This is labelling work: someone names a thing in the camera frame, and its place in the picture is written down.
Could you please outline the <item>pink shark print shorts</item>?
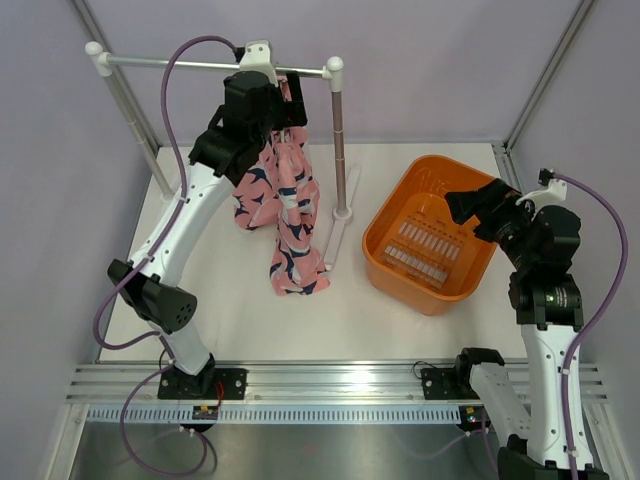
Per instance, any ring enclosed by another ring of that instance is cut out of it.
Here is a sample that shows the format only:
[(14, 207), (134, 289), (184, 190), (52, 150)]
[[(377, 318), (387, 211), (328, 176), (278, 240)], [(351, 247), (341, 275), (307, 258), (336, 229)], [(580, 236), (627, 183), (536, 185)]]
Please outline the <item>pink shark print shorts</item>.
[(280, 144), (278, 132), (271, 134), (232, 194), (239, 229), (276, 227), (269, 278), (280, 296), (311, 295), (330, 286), (322, 255), (312, 245), (320, 190), (303, 150), (308, 134), (305, 127), (293, 128), (294, 144)]

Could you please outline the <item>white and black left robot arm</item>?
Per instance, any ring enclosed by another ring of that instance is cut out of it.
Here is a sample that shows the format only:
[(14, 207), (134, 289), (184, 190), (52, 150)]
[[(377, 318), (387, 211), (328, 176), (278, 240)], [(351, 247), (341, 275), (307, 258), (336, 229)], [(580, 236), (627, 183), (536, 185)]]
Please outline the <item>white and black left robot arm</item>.
[(205, 227), (254, 168), (272, 132), (307, 123), (296, 73), (270, 80), (240, 71), (224, 81), (224, 102), (197, 137), (181, 184), (146, 243), (107, 275), (124, 302), (166, 342), (174, 363), (161, 375), (162, 399), (211, 399), (222, 375), (192, 318), (197, 298), (180, 288), (186, 263)]

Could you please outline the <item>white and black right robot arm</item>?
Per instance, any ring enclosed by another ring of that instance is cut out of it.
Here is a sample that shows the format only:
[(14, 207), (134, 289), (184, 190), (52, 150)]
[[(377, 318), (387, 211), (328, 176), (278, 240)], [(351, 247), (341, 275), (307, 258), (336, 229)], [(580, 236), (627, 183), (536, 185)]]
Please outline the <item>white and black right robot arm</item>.
[(577, 341), (586, 330), (583, 302), (569, 269), (580, 245), (580, 218), (561, 206), (566, 185), (547, 181), (523, 195), (500, 179), (445, 196), (452, 220), (478, 223), (476, 238), (500, 246), (514, 267), (509, 299), (528, 362), (524, 405), (497, 351), (466, 348), (456, 359), (454, 388), (478, 396), (500, 448), (501, 479), (605, 479), (586, 438)]

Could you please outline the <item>orange plastic basket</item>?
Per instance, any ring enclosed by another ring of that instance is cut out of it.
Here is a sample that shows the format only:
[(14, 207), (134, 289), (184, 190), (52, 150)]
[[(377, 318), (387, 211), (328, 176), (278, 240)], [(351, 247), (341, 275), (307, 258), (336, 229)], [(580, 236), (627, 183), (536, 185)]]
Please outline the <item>orange plastic basket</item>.
[(445, 195), (495, 178), (446, 156), (416, 159), (363, 234), (370, 283), (427, 316), (472, 295), (496, 245), (474, 236), (477, 220), (453, 222)]

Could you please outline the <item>metal clothes rack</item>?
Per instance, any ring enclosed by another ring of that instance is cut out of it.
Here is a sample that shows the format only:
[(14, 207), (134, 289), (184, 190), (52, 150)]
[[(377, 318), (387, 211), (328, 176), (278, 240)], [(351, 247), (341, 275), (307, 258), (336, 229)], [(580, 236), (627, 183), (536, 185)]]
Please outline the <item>metal clothes rack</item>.
[[(88, 42), (85, 46), (86, 54), (91, 58), (99, 75), (105, 81), (115, 75), (116, 66), (127, 67), (146, 67), (146, 68), (165, 68), (169, 60), (144, 58), (144, 57), (123, 57), (112, 54), (104, 50), (104, 47), (95, 41)], [(326, 65), (319, 68), (302, 68), (302, 67), (286, 67), (274, 63), (278, 76), (287, 73), (298, 73), (302, 78), (317, 78), (329, 82), (331, 92), (331, 108), (332, 108), (332, 125), (333, 125), (333, 144), (335, 157), (335, 173), (336, 173), (336, 206), (333, 209), (333, 226), (329, 241), (324, 253), (324, 262), (328, 271), (333, 270), (336, 265), (340, 246), (342, 243), (344, 230), (351, 222), (353, 217), (352, 201), (357, 189), (360, 176), (360, 167), (352, 166), (347, 174), (345, 160), (345, 140), (344, 140), (344, 123), (343, 123), (343, 100), (342, 92), (344, 86), (344, 62), (338, 56), (330, 57)], [(174, 63), (174, 67), (191, 69), (191, 70), (208, 70), (218, 72), (232, 72), (239, 70), (238, 60), (236, 63), (212, 63), (212, 62), (194, 62), (194, 61), (178, 61)], [(116, 86), (115, 77), (111, 78), (109, 85)], [(161, 170), (154, 158), (149, 160), (152, 167), (154, 178), (161, 185), (161, 190), (165, 195), (169, 193), (168, 184), (164, 185), (160, 180), (166, 183)]]

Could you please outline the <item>aluminium mounting rail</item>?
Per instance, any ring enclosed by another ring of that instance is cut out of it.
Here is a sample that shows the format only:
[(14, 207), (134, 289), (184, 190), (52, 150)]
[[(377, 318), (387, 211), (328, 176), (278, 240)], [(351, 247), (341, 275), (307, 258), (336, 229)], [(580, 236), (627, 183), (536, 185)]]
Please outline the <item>aluminium mounting rail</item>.
[[(234, 404), (235, 393), (244, 405), (403, 405), (425, 401), (409, 362), (302, 363), (240, 362), (226, 368), (245, 371), (224, 387), (223, 403)], [(65, 401), (121, 403), (134, 387), (157, 372), (157, 365), (142, 363), (86, 364), (75, 368)]]

